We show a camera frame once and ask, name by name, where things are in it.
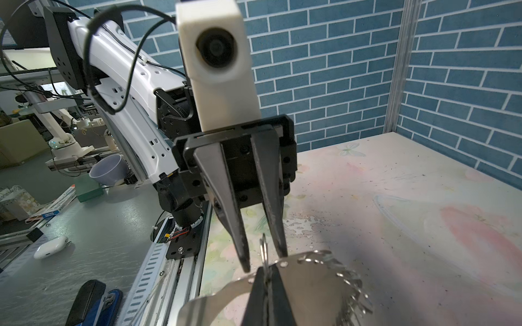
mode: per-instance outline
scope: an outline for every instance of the butterfly pattern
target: butterfly pattern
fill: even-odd
[[[354,148],[359,146],[358,142],[348,142],[344,144],[337,145],[336,147],[340,149],[339,156],[366,156],[364,153],[354,151]]]

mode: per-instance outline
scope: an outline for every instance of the gray table surface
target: gray table surface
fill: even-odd
[[[42,229],[48,239],[65,235],[72,243],[43,260],[29,256],[35,243],[0,274],[0,325],[64,325],[80,286],[91,279],[125,297],[161,212],[152,185],[111,188],[84,203],[75,199]]]

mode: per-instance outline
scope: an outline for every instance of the wire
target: wire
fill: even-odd
[[[64,95],[54,95],[52,92],[48,92],[48,91],[44,91],[44,90],[41,90],[39,88],[36,88],[34,86],[31,86],[25,82],[23,82],[22,80],[18,79],[18,77],[16,77],[13,72],[9,69],[9,67],[7,66],[7,63],[5,61],[5,55],[4,55],[4,52],[3,52],[3,40],[4,40],[4,36],[5,36],[5,33],[7,32],[7,28],[8,26],[10,25],[10,23],[12,22],[13,20],[13,17],[15,16],[15,14],[18,12],[18,10],[20,10],[20,8],[24,7],[25,5],[28,5],[32,2],[34,2],[36,0],[26,0],[24,1],[23,3],[21,3],[14,11],[13,13],[11,14],[11,17],[9,17],[9,19],[5,22],[4,26],[2,27],[2,31],[0,32],[0,61],[2,61],[2,65],[4,66],[4,68],[6,69],[6,71],[11,75],[11,77],[13,77],[13,79],[15,79],[17,82],[21,83],[22,85],[24,85],[25,87],[27,87],[28,89],[25,89],[25,90],[19,90],[19,91],[33,91],[35,93],[40,93],[42,95],[50,95],[51,97],[55,97],[55,98],[72,98],[70,96],[64,96]],[[76,9],[75,7],[67,4],[67,3],[64,3],[60,0],[51,0],[53,2],[56,2],[58,4],[61,4],[62,6],[65,6],[71,10],[74,10],[76,11],[77,13],[81,14],[81,15],[84,15],[85,17],[87,18],[91,18],[90,16],[88,16],[87,14],[83,13],[82,11],[79,11],[78,9]]]
[[[94,80],[93,80],[93,77],[92,77],[92,69],[91,69],[91,65],[90,65],[90,47],[91,47],[91,43],[92,43],[92,36],[93,36],[93,34],[95,34],[97,32],[97,30],[106,21],[108,21],[115,14],[121,14],[124,11],[130,11],[130,10],[145,11],[147,13],[159,16],[159,17],[161,17],[163,19],[160,20],[158,23],[154,24],[154,26],[152,26],[147,31],[147,33],[145,33],[145,35],[142,37],[142,39],[140,40],[138,48],[136,49],[136,52],[135,52],[133,63],[132,63],[131,68],[130,68],[129,78],[127,80],[127,89],[125,90],[125,97],[124,97],[122,103],[116,109],[114,109],[113,107],[111,107],[111,106],[109,106],[107,104],[105,99],[94,88]],[[138,60],[138,57],[139,57],[139,51],[141,50],[141,48],[142,48],[142,46],[143,46],[147,36],[149,34],[151,34],[152,31],[156,27],[160,26],[161,24],[163,24],[163,23],[165,23],[167,21],[171,22],[173,24],[176,24],[176,21],[175,21],[175,19],[173,17],[171,17],[169,15],[166,15],[166,14],[164,14],[164,13],[162,13],[162,12],[156,10],[156,9],[153,9],[153,8],[150,8],[150,7],[141,6],[141,5],[123,5],[123,6],[119,6],[119,7],[112,7],[112,8],[109,8],[109,9],[99,13],[98,15],[96,15],[88,23],[88,25],[87,25],[88,32],[87,32],[87,35],[86,35],[86,38],[85,38],[84,55],[83,55],[83,57],[84,57],[84,73],[85,73],[87,89],[90,92],[89,95],[90,95],[91,99],[94,102],[96,102],[102,109],[104,109],[109,114],[112,114],[112,115],[116,114],[117,112],[123,110],[123,108],[125,107],[125,104],[127,103],[127,100],[128,100],[128,94],[129,94],[129,92],[131,90],[130,86],[131,86],[132,76],[133,76],[133,73],[134,73],[134,67],[136,65],[136,61]]]

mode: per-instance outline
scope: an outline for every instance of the blue brick wall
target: blue brick wall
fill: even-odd
[[[521,1],[423,1],[397,132],[522,189],[521,65]]]
[[[79,9],[142,3],[175,15],[174,0],[68,0]],[[238,0],[263,117],[288,114],[304,151],[382,133],[404,0]],[[157,18],[125,14],[136,43]],[[175,27],[145,43],[181,68]]]

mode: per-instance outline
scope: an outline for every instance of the pastel painted table surface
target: pastel painted table surface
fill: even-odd
[[[289,254],[329,249],[374,304],[365,325],[522,324],[522,191],[396,133],[298,154],[285,198]],[[252,270],[269,242],[260,204],[242,209]],[[201,295],[244,275],[210,226]],[[248,294],[213,325],[239,325]]]

